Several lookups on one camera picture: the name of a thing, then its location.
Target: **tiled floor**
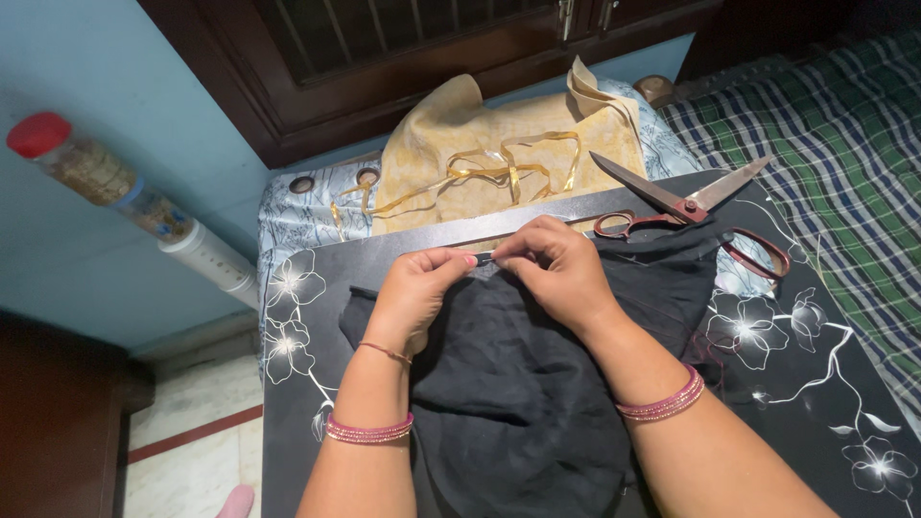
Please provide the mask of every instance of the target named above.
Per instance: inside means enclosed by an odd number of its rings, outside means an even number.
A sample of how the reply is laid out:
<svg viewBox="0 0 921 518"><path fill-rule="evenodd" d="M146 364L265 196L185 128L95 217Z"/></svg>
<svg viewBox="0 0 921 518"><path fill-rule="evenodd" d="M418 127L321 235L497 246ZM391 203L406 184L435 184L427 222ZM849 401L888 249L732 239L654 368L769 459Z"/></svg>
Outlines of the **tiled floor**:
<svg viewBox="0 0 921 518"><path fill-rule="evenodd" d="M247 333L159 366L156 402L132 416L129 451L261 405L256 339ZM238 484L255 490L258 518L262 418L129 464L124 518L214 518Z"/></svg>

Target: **red floor border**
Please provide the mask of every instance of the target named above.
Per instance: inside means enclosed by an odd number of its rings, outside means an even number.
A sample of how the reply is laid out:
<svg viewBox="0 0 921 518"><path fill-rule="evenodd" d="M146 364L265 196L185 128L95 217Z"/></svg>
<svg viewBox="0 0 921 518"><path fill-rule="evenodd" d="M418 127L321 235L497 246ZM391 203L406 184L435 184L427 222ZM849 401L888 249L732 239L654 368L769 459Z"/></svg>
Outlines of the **red floor border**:
<svg viewBox="0 0 921 518"><path fill-rule="evenodd" d="M198 441L203 437L214 435L219 431L224 431L228 428L233 428L245 422L252 421L261 417L262 405L254 406L253 408L247 408L246 410L241 410L236 414L231 414L225 418L220 418L217 421L211 421L210 423L203 424L198 428L193 428L191 430L184 431L183 433L173 435L172 437L168 437L162 441L151 442L147 446L141 446L136 450L132 450L128 452L128 464L134 464L138 461L143 461L144 459L148 459L154 455L168 452L173 448L178 448L192 441Z"/></svg>

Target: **black tabletop with flower print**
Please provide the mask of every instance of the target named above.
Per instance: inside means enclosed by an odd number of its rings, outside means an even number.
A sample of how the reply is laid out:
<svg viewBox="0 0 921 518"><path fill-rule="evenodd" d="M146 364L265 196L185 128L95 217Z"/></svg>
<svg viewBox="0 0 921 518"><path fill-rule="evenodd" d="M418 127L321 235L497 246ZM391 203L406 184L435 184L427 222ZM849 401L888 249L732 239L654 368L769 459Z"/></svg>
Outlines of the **black tabletop with flower print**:
<svg viewBox="0 0 921 518"><path fill-rule="evenodd" d="M704 171L659 184L686 195L719 175ZM655 213L625 189L588 196L599 195L640 217ZM570 205L554 205L549 213L577 217L585 205L580 199L587 198L571 198ZM873 347L871 342L858 341L862 331L835 306L814 267L820 262L789 237L790 228L754 182L716 215L783 246L793 258L790 273L776 286L749 275L727 254L717 258L712 299L699 328L705 340L696 341L723 365L717 394L841 516L912 516L921 510L914 488L921 443L880 378L886 370L874 366L861 346ZM477 218L460 234L459 222L451 222L305 250L274 272L263 340L263 515L287 518L297 509L352 354L338 327L349 287L379 288L382 265L402 252L492 235L493 217ZM468 239L458 239L464 232ZM736 239L737 247L758 258L759 251ZM705 474L706 466L701 468ZM418 475L414 468L414 481L426 484Z"/></svg>

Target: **black table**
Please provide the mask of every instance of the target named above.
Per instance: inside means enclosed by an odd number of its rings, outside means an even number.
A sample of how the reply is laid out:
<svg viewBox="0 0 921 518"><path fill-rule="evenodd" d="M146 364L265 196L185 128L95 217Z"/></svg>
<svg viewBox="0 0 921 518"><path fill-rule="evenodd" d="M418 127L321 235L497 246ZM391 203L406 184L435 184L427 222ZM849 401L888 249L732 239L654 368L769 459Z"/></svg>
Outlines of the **black table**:
<svg viewBox="0 0 921 518"><path fill-rule="evenodd" d="M720 174L703 171L657 183L675 194L688 195ZM307 483L321 445L323 422L332 411L334 389L353 352L338 327L350 286L379 289L392 260L407 251L507 235L539 214L585 220L623 209L632 209L638 216L656 213L628 190L613 189L321 246L285 261L268 288L267 297L274 303L266 310L265 327L274 340L294 348L288 363L284 352L273 353L276 342L268 338L265 342L269 365L262 515L294 516ZM785 244L785 248L789 245L794 257L802 259L798 246L784 236L792 232L757 183L750 182L715 214L733 226ZM654 235L652 230L634 238ZM711 336L717 331L727 335L717 345L736 352L722 356L733 384L729 388L751 395L733 405L733 410L840 515L907 516L907 506L921 509L921 497L913 491L902 500L905 484L910 487L916 474L907 459L921 459L921 444L869 357L851 336L849 323L821 279L811 266L794 263L774 293L774 300L744 300L717 290L711 307L719 315L708 312L701 323L701 330L706 332L709 327ZM751 323L741 321L740 308L750 317L757 314L771 322L772 327L751 328ZM734 337L740 346L733 346ZM764 344L769 350L760 347ZM905 461L896 453L905 455ZM870 466L874 463L881 477ZM904 470L896 472L896 467ZM426 483L424 473L414 471L414 477L417 484ZM420 502L420 515L426 515L425 509L429 507Z"/></svg>

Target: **bangle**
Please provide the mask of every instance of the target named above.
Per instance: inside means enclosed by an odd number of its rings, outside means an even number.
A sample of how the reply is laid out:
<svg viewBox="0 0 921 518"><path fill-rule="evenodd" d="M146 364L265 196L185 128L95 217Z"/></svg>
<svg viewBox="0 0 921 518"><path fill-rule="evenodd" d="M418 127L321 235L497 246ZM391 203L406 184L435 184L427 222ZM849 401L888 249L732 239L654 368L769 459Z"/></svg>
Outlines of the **bangle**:
<svg viewBox="0 0 921 518"><path fill-rule="evenodd" d="M698 373L694 367L691 367L687 363L683 363L682 365L691 374L691 379L684 385L684 388L675 393L672 397L650 405L617 405L617 409L620 410L621 415L634 421L658 421L678 414L688 406L693 405L701 394L704 393L706 385L704 384L704 378L701 377L700 373Z"/></svg>
<svg viewBox="0 0 921 518"><path fill-rule="evenodd" d="M412 361L411 359L409 359L409 357L406 357L406 356L404 356L404 355L402 355L402 354L400 354L400 353L395 353L395 352L391 351L390 349L388 349L388 348L386 348L386 347L381 347L381 346L379 346L379 345L377 345L377 344L372 344L372 343L370 343L370 342L358 342L358 346L359 346L359 347L361 347L361 346L368 346L368 347L377 349L378 351L380 351L380 352L386 354L387 356L389 356L389 357L391 357L391 358L394 358L394 359L401 359L401 360L405 361L406 363L408 363L408 364L410 364L410 365L413 365L413 361Z"/></svg>
<svg viewBox="0 0 921 518"><path fill-rule="evenodd" d="M398 425L384 428L354 428L337 423L330 415L326 421L326 435L352 444L380 444L406 437L413 427L413 413L406 414L406 420Z"/></svg>

